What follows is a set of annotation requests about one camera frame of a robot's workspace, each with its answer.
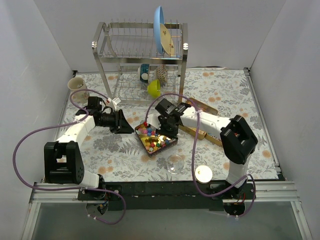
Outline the dark tin with star candies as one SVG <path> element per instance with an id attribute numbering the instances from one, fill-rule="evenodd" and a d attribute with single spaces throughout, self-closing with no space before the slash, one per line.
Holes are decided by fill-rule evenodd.
<path id="1" fill-rule="evenodd" d="M 149 157 L 164 152 L 178 143 L 177 137 L 159 134 L 157 129 L 150 124 L 145 126 L 142 123 L 134 128 L 134 132 Z"/>

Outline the clear glass jar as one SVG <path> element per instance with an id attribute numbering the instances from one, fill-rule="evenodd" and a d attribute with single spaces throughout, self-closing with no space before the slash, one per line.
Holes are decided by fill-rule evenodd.
<path id="1" fill-rule="evenodd" d="M 172 154 L 166 161 L 166 168 L 171 174 L 180 174 L 184 168 L 184 159 L 178 154 Z"/>

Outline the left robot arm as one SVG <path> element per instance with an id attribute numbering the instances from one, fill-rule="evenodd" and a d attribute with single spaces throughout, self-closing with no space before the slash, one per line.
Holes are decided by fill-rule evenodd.
<path id="1" fill-rule="evenodd" d="M 80 146 L 95 127 L 109 128 L 113 134 L 131 134 L 134 129 L 125 119 L 117 104 L 117 97 L 103 99 L 97 96 L 88 98 L 87 106 L 80 108 L 75 114 L 75 124 L 55 142 L 47 142 L 44 146 L 45 180 L 50 184 L 75 184 L 89 188 L 89 194 L 95 200 L 106 196 L 106 187 L 101 184 L 102 178 L 96 173 L 85 170 Z"/>

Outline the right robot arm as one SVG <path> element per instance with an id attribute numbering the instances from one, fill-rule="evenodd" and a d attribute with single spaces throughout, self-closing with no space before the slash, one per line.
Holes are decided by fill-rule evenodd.
<path id="1" fill-rule="evenodd" d="M 174 105 L 164 98 L 155 109 L 158 115 L 148 115 L 147 123 L 155 127 L 160 135 L 176 137 L 179 126 L 184 126 L 198 128 L 220 140 L 224 154 L 229 159 L 227 195 L 232 199 L 243 195 L 244 176 L 258 139 L 242 116 L 228 118 L 213 115 L 200 110 L 191 100 Z"/>

